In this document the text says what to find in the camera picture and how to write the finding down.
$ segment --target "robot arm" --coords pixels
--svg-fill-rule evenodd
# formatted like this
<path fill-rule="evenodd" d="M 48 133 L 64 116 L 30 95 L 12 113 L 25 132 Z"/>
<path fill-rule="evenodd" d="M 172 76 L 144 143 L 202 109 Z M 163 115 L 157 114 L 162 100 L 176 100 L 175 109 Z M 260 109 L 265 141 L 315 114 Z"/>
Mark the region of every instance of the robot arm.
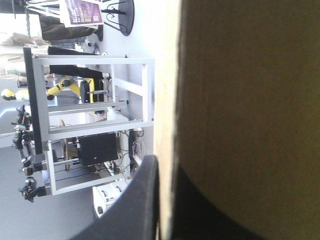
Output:
<path fill-rule="evenodd" d="M 80 96 L 80 88 L 75 84 L 75 81 L 64 77 L 61 79 L 61 82 L 46 91 L 47 99 L 53 100 L 54 96 L 58 95 L 65 88 L 69 88 L 76 95 Z M 29 101 L 29 91 L 27 89 L 22 89 L 14 93 L 9 89 L 5 89 L 1 92 L 1 97 L 8 101 Z"/>
<path fill-rule="evenodd" d="M 76 95 L 80 96 L 80 88 L 75 84 L 75 81 L 73 79 L 70 80 L 67 77 L 64 77 L 61 79 L 61 82 L 47 90 L 48 98 L 52 98 L 49 96 L 58 95 L 65 88 L 69 88 Z"/>

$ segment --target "white surface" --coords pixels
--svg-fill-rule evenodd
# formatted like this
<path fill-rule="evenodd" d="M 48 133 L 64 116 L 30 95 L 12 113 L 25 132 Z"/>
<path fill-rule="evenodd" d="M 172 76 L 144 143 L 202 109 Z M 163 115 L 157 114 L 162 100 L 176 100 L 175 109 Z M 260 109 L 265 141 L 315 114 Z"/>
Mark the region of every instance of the white surface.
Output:
<path fill-rule="evenodd" d="M 93 206 L 98 218 L 101 218 L 108 209 L 118 200 L 121 194 L 127 189 L 131 179 L 112 182 L 102 186 L 94 186 Z M 103 213 L 98 213 L 98 207 L 102 207 Z"/>

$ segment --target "black cloth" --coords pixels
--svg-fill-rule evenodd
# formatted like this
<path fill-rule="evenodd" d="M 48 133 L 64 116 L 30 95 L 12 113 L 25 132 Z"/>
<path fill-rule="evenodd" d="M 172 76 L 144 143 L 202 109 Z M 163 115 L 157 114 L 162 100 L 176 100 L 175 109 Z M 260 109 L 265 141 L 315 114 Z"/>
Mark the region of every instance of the black cloth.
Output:
<path fill-rule="evenodd" d="M 49 55 L 95 55 L 94 53 L 79 52 L 79 51 L 52 47 L 52 46 L 48 48 L 48 54 Z M 87 67 L 78 67 L 75 65 L 50 65 L 50 74 L 76 76 L 76 77 L 95 79 L 95 80 L 104 79 L 104 76 L 100 71 L 92 70 Z"/>
<path fill-rule="evenodd" d="M 85 26 L 65 27 L 56 17 L 39 15 L 42 38 L 46 41 L 77 39 L 90 36 L 97 29 Z"/>

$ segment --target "black stand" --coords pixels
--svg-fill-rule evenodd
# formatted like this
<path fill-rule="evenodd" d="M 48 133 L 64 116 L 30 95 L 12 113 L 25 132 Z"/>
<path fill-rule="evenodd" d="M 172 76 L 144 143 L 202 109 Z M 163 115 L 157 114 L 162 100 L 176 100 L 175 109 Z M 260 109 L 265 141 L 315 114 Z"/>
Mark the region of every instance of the black stand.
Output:
<path fill-rule="evenodd" d="M 118 4 L 118 9 L 115 9 L 113 5 Z M 134 26 L 135 21 L 135 4 L 134 0 L 123 0 L 119 1 L 117 3 L 112 3 L 108 5 L 108 7 L 104 10 L 101 10 L 102 13 L 106 13 L 106 19 L 113 23 L 119 25 L 118 27 L 115 27 L 114 25 L 111 25 L 107 22 L 104 22 L 104 24 L 108 25 L 109 27 L 116 29 L 120 31 L 123 35 L 129 36 L 132 28 Z M 110 19 L 113 19 L 115 17 L 115 14 L 118 14 L 118 22 L 112 21 Z"/>

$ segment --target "gray floor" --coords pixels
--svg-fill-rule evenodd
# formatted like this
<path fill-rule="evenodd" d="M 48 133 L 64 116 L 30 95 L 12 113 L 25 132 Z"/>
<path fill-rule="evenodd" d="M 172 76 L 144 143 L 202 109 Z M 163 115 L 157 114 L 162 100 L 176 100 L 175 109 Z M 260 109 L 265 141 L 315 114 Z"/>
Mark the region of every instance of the gray floor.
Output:
<path fill-rule="evenodd" d="M 93 222 L 90 187 L 62 195 L 37 197 L 31 203 L 18 192 L 26 178 L 23 172 L 18 172 L 21 167 L 18 151 L 13 147 L 0 148 L 0 156 L 1 240 L 67 240 Z M 66 174 L 72 173 L 57 173 L 60 178 L 65 178 Z M 41 179 L 39 172 L 33 176 Z M 78 179 L 67 181 L 74 184 Z"/>

